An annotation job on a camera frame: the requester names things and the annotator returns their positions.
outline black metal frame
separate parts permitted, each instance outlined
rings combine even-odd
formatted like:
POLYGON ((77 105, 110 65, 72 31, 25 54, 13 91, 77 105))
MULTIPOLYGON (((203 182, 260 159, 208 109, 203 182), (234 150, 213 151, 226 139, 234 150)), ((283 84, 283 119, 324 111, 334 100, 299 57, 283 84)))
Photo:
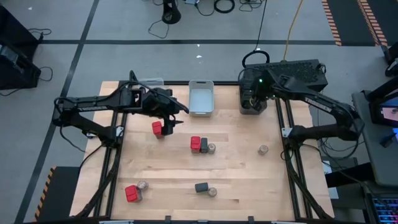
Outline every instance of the black metal frame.
MULTIPOLYGON (((164 85, 188 85, 188 83, 189 83, 189 81, 167 81, 167 82, 164 82, 164 85)), ((223 85, 223 86, 239 85, 238 82, 230 82, 230 81, 215 81, 214 84, 215 85, 223 85)), ((288 148, 288 145, 287 145, 287 143, 284 142, 284 139, 282 137, 282 128, 285 127, 284 117, 283 117, 283 113, 282 113, 282 107, 281 107, 281 103, 280 103, 279 99, 276 99, 275 102, 276 102, 277 115, 278 115, 278 121, 279 121, 279 127, 280 127, 279 128, 280 137, 283 142, 285 158, 288 158, 288 157, 290 157, 288 150, 286 150, 288 148)), ((293 119, 291 105, 288 100, 285 102, 285 104, 286 104, 287 116, 288 116, 288 120, 289 120, 289 126, 292 127, 294 125, 294 119, 293 119)), ((116 112, 114 112, 113 117, 112 117, 112 123, 111 123, 112 126, 116 126, 117 118, 118 118, 118 114, 116 112)), ((127 114, 123 114, 121 126, 125 127, 126 121, 127 121, 127 114)), ((121 154, 121 150, 123 148, 123 136, 121 136, 121 138, 122 138, 121 145, 116 149, 116 154, 119 154, 119 155, 121 154)), ((304 186, 306 186, 300 151, 295 150, 294 154, 295 154, 295 159, 296 159, 296 163, 297 163, 297 171, 299 173, 300 180, 303 182, 304 186)), ((110 158, 111 158, 110 155, 111 155, 111 149, 107 148, 106 153, 105 153, 100 183, 102 183, 104 181, 104 177, 106 176, 106 173, 108 172, 109 162, 110 162, 110 158)), ((300 216, 299 202, 298 202, 298 198, 297 198, 295 183, 294 183, 293 179, 291 178, 291 176, 289 176, 289 175, 288 175, 288 180, 289 180, 290 196, 292 199, 293 212, 294 212, 294 217, 295 217, 296 222, 305 222, 305 223, 314 223, 314 224, 316 224, 316 223, 336 223, 336 222, 352 223, 352 224, 355 223, 355 222, 339 222, 336 220, 314 219, 314 218, 312 218, 311 207, 305 198, 303 198, 303 199, 304 199, 305 213, 306 213, 307 218, 302 218, 300 216)), ((108 197, 108 201, 107 201, 107 205, 106 205, 106 214, 105 214, 107 217, 111 217, 114 193, 116 190, 116 181, 117 181, 117 175, 112 180, 111 187, 109 188, 109 197, 108 197)), ((101 209, 101 203, 102 203, 102 197, 100 197, 100 199, 98 200, 98 203, 96 204, 94 217, 99 216, 100 209, 101 209)), ((155 224, 155 223, 171 223, 171 222, 172 223, 180 223, 180 224, 183 224, 183 223, 184 224, 185 223, 187 223, 187 224, 191 224, 191 223, 213 223, 213 224, 224 224, 224 223, 264 223, 265 224, 265 223, 272 223, 272 222, 257 222, 257 221, 254 221, 254 217, 248 217, 248 221, 208 221, 208 220, 179 220, 179 221, 173 220, 173 221, 171 221, 171 216, 166 216, 165 220, 135 220, 134 221, 134 223, 153 223, 153 224, 155 224)))

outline small metal cylinder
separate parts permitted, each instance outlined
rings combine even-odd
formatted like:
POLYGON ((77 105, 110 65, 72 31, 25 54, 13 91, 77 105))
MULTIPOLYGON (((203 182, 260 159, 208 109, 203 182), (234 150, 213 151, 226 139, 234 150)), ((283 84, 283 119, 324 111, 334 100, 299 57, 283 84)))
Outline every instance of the small metal cylinder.
POLYGON ((217 189, 210 187, 207 193, 210 195, 210 197, 215 197, 217 195, 217 189))
POLYGON ((216 151, 216 145, 213 144, 213 143, 210 143, 207 146, 207 148, 208 148, 208 152, 207 153, 209 153, 209 154, 213 154, 216 151))
POLYGON ((140 181, 140 182, 138 182, 137 187, 141 191, 146 191, 149 187, 149 184, 146 181, 140 181))
POLYGON ((258 152, 262 156, 265 155, 268 152, 268 146, 265 145, 260 146, 258 152))

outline wooden tabletop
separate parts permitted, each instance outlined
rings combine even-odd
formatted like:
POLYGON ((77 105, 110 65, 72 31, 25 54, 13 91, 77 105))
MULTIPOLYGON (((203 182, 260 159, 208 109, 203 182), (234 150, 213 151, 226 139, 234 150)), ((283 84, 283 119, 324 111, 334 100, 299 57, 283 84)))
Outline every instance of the wooden tabletop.
MULTIPOLYGON (((108 95, 118 82, 103 82, 100 95, 108 95)), ((188 86, 169 86, 178 101, 188 106, 188 86)), ((192 118, 184 112, 176 117, 184 121, 173 135, 162 140, 152 134, 157 118, 129 115, 114 195, 112 219, 163 220, 294 220, 285 162, 280 158, 282 141, 274 101, 259 116, 241 115, 237 86, 215 86, 215 110, 210 118, 192 118), (214 154, 192 154, 191 136, 208 138, 216 144, 214 154), (257 150, 265 144, 269 152, 257 150), (124 189, 140 180, 149 183, 140 203, 128 203, 124 189), (216 197, 195 193, 194 185, 208 182, 218 191, 216 197)), ((295 124, 312 126, 308 105, 292 101, 295 124)), ((111 124, 112 111, 100 111, 94 121, 111 124)), ((307 144, 316 146, 315 141, 307 144)), ((87 156, 99 140, 88 141, 87 156)), ((307 186, 317 202, 334 216, 319 153, 301 148, 307 186)), ((70 215, 77 214, 98 188, 104 152, 97 152, 83 166, 70 215)), ((297 189, 301 216, 305 217, 302 195, 297 189)), ((104 214, 108 191, 103 196, 104 214)))

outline red cube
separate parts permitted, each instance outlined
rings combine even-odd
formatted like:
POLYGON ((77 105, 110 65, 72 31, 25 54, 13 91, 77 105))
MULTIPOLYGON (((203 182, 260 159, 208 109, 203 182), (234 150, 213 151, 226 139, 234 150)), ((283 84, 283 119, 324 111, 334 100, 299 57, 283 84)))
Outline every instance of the red cube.
POLYGON ((126 191, 126 198, 128 202, 140 202, 142 200, 141 191, 137 186, 132 185, 124 189, 126 191))
POLYGON ((200 152, 200 137, 199 136, 192 136, 191 137, 191 151, 193 153, 200 152))
POLYGON ((157 139, 162 138, 162 123, 160 121, 156 121, 152 123, 152 131, 157 139))

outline white plastic bin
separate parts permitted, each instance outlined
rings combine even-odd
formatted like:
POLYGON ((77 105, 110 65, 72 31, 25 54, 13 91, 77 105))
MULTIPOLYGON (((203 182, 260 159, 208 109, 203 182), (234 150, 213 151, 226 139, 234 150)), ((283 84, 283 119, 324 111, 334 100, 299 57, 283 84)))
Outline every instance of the white plastic bin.
POLYGON ((210 80, 189 82, 190 116, 211 116, 214 110, 214 83, 210 80))

